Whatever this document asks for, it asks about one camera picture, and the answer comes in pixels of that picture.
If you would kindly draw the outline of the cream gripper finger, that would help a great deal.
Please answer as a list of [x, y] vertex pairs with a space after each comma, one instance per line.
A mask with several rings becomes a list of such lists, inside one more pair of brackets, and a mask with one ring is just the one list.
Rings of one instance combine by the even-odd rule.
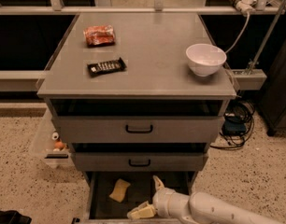
[[164, 188], [164, 183], [162, 182], [162, 180], [157, 175], [154, 175], [152, 178], [153, 178], [153, 181], [155, 184], [155, 190], [156, 191]]
[[156, 215], [156, 210], [152, 204], [148, 201], [143, 202], [138, 207], [135, 207], [131, 211], [127, 213], [127, 217], [129, 219], [143, 219], [143, 218], [150, 218]]

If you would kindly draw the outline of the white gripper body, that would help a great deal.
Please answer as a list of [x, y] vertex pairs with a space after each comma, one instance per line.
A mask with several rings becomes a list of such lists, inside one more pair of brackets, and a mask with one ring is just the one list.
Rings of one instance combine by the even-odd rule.
[[162, 188], [155, 192], [152, 204], [160, 217], [186, 218], [191, 216], [189, 200], [189, 195]]

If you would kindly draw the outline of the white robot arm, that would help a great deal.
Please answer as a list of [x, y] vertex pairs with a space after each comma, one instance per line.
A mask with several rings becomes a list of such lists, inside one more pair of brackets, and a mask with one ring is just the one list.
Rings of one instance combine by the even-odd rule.
[[282, 224], [246, 209], [229, 204], [205, 192], [185, 195], [166, 188], [155, 175], [152, 203], [143, 202], [127, 213], [129, 219], [155, 217], [175, 218], [181, 224]]

